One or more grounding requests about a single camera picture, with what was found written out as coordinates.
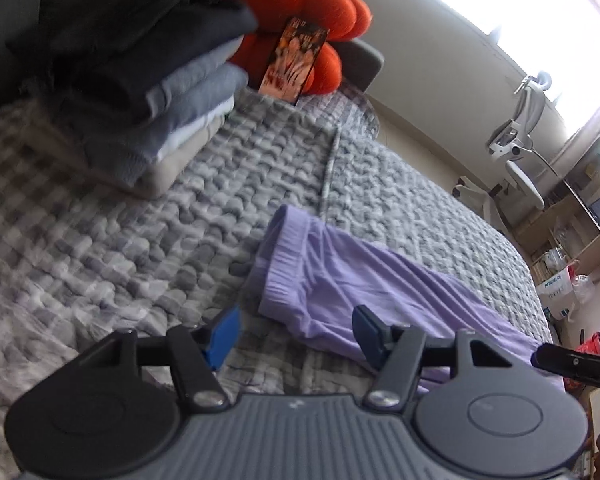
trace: bright window light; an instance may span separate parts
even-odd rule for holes
[[[600,106],[600,13],[589,0],[441,0],[526,73],[548,72],[546,92],[573,135]]]

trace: stack of folded towels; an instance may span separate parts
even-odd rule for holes
[[[32,148],[154,197],[224,122],[245,72],[227,60],[258,23],[237,0],[111,0],[11,42],[34,74]]]

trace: purple object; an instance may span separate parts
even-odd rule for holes
[[[412,324],[436,337],[473,329],[526,363],[539,345],[456,278],[288,205],[271,219],[245,286],[262,296],[258,312],[286,325],[295,338],[359,362],[364,357],[351,327],[357,304],[388,325]],[[441,383],[448,373],[432,368],[423,378]],[[564,389],[561,378],[552,378]]]

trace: checkered bedspread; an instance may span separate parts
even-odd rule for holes
[[[295,342],[255,314],[257,298],[240,296],[282,203],[458,275],[513,324],[549,337],[508,242],[376,143],[376,117],[353,88],[298,108],[241,92],[225,126],[151,202],[21,147],[28,120],[26,102],[0,110],[0,480],[17,473],[2,433],[8,406],[115,328],[164,334],[239,303],[242,336],[219,374],[229,392],[361,394],[368,372]]]

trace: orange plush toy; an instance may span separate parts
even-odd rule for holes
[[[291,16],[328,28],[327,40],[349,41],[364,34],[371,12],[363,0],[242,0],[251,7],[260,27],[244,38],[231,62],[249,73],[250,85],[262,81],[267,60]],[[335,49],[325,43],[315,60],[302,93],[328,94],[342,82],[342,64]]]

